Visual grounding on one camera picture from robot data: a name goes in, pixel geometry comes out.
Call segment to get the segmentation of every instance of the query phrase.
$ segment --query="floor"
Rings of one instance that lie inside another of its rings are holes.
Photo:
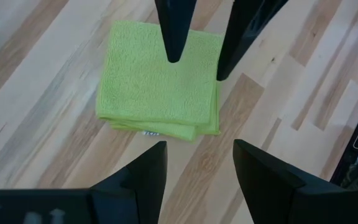
[[[111,24],[157,23],[153,0],[4,1],[0,188],[89,187],[164,139],[161,223],[252,223],[233,139],[329,179],[358,122],[358,0],[289,0],[223,83],[221,135],[193,143],[94,114]],[[223,33],[231,4],[198,0],[192,28]]]

